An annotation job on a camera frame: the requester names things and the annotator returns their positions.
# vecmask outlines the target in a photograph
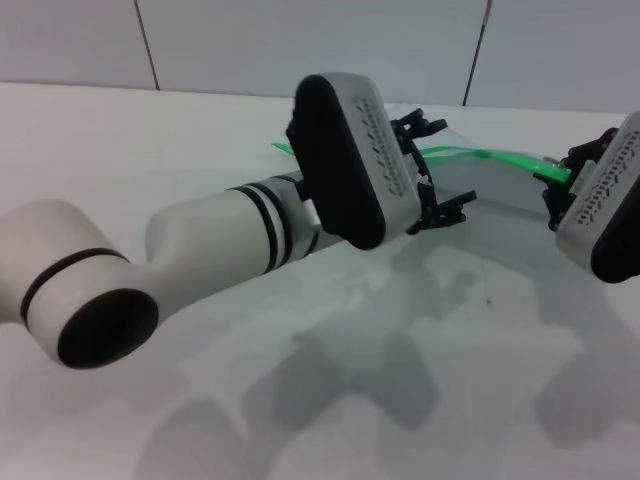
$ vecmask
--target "green plastic strip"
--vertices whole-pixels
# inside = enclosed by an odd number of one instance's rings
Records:
[[[293,155],[293,149],[286,143],[274,143],[274,147]],[[444,152],[447,150],[460,150],[461,153],[453,153],[450,155],[434,155],[436,153]],[[521,168],[531,173],[537,173],[543,177],[555,180],[560,183],[565,183],[571,172],[562,167],[558,167],[556,164],[545,162],[533,157],[526,157],[520,155],[514,155],[510,153],[495,152],[491,150],[482,150],[478,148],[466,148],[466,147],[432,147],[420,150],[422,158],[427,162],[427,165],[438,165],[441,163],[449,162],[451,160],[457,160],[462,158],[490,158],[498,160],[514,167]]]

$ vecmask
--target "white wall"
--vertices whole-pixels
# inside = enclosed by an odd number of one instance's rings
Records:
[[[0,81],[155,88],[133,0],[0,1]]]
[[[140,0],[161,89],[291,96],[310,73],[460,105],[485,0]]]
[[[495,0],[469,105],[640,108],[638,0]]]

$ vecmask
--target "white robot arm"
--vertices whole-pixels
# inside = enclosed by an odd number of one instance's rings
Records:
[[[445,127],[419,110],[390,122],[366,77],[307,77],[287,129],[301,171],[159,211],[146,265],[129,263],[69,203],[35,202],[0,219],[0,319],[24,324],[54,361],[95,368],[131,353],[187,305],[341,240],[371,249],[463,222],[475,193],[439,204],[413,143]],[[632,115],[620,132],[570,152],[571,181],[548,181],[545,191],[561,248],[604,281],[640,272],[636,260],[622,268],[619,255],[624,242],[640,245],[639,142]],[[618,187],[608,183],[614,174]],[[603,188],[598,211],[589,210]]]

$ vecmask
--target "perforated grille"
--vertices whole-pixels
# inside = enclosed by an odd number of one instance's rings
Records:
[[[611,196],[619,183],[620,176],[630,168],[640,147],[640,131],[635,130],[624,136],[622,144],[616,150],[614,159],[600,174],[598,181],[589,191],[589,195],[582,203],[580,210],[574,215],[574,221],[579,225],[590,225]]]
[[[356,109],[360,112],[360,121],[366,128],[369,146],[382,169],[382,176],[387,182],[389,192],[402,197],[407,191],[407,186],[402,180],[389,150],[389,138],[385,130],[380,128],[380,112],[378,112],[376,103],[360,96],[355,97],[353,101]]]

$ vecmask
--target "white table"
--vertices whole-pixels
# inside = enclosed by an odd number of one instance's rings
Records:
[[[424,107],[561,157],[622,116]],[[0,85],[0,213],[77,203],[133,261],[152,213],[294,169],[291,102]],[[637,479],[640,283],[606,287],[535,213],[338,245],[202,301],[103,369],[0,328],[0,478]]]

